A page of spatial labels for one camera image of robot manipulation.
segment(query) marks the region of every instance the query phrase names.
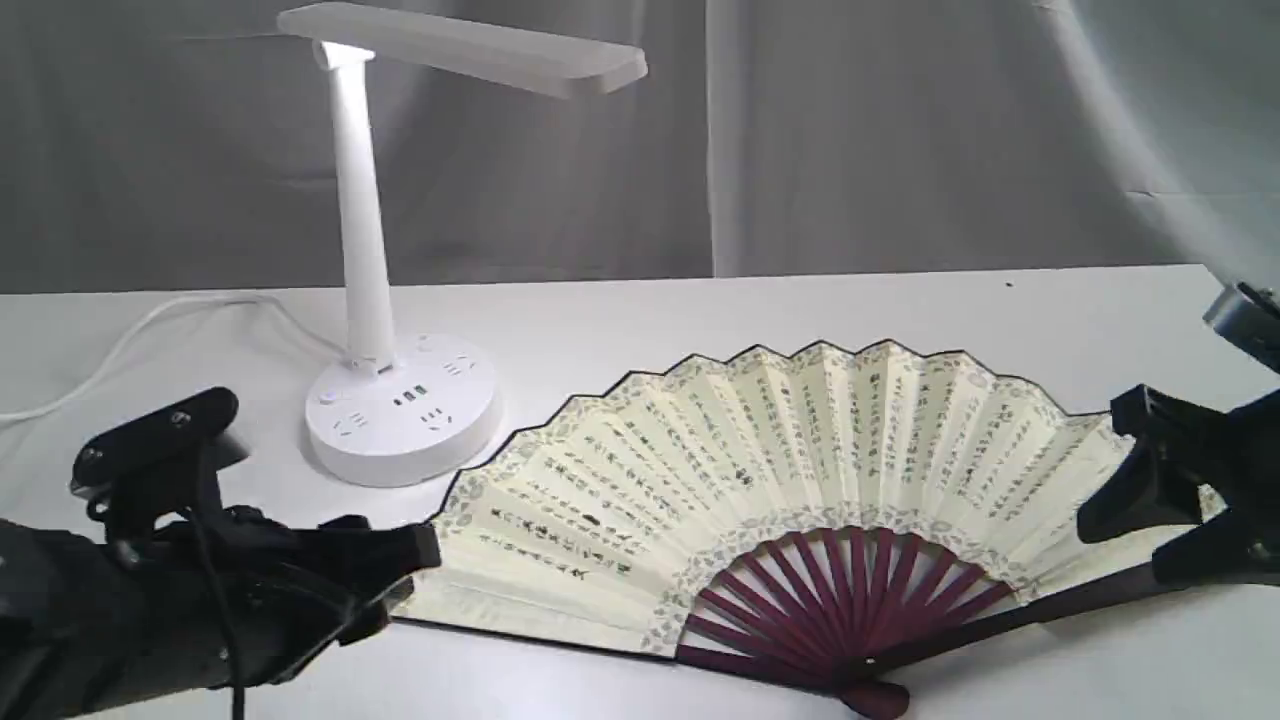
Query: paper fan leaf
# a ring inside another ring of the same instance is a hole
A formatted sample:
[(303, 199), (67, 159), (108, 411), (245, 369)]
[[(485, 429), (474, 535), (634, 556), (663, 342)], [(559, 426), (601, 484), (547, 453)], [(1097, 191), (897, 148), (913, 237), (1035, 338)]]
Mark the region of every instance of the paper fan leaf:
[[(1075, 537), (1129, 448), (1107, 415), (1070, 416), (964, 352), (691, 356), (461, 471), (434, 519), (444, 566), (397, 614), (835, 692), (851, 664), (1185, 532)], [(900, 691), (835, 694), (896, 717)]]

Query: table surface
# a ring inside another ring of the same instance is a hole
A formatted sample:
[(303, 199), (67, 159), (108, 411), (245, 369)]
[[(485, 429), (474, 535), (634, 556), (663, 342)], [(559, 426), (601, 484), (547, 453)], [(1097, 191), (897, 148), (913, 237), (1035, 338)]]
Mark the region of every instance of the table surface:
[[(1229, 409), (1275, 378), (1201, 315), (1219, 291), (1199, 266), (904, 275), (599, 282), (394, 290), (397, 324), (486, 348), (506, 428), (535, 424), (573, 392), (690, 352), (727, 357), (823, 338), (892, 337), (922, 352), (964, 348), (1029, 377), (1069, 411), (1106, 407), (1139, 382)], [(0, 409), (47, 401), (86, 377), (118, 334), (173, 293), (0, 296)], [(311, 328), (340, 340), (340, 290), (279, 291)], [(100, 537), (67, 493), (92, 436), (210, 386), (241, 397), (252, 456), (223, 474), (228, 503), (314, 525), (347, 512), (420, 520), (447, 479), (404, 489), (346, 486), (306, 448), (302, 401), (326, 351), (264, 306), (183, 309), (145, 332), (74, 405), (0, 430), (0, 515)], [(1274, 717), (1280, 596), (1194, 591), (1025, 628), (895, 675), (913, 717)], [(110, 717), (219, 719), (229, 693), (196, 691)], [(250, 717), (847, 720), (836, 701), (666, 664), (396, 625), (326, 651), (297, 680), (251, 689)]]

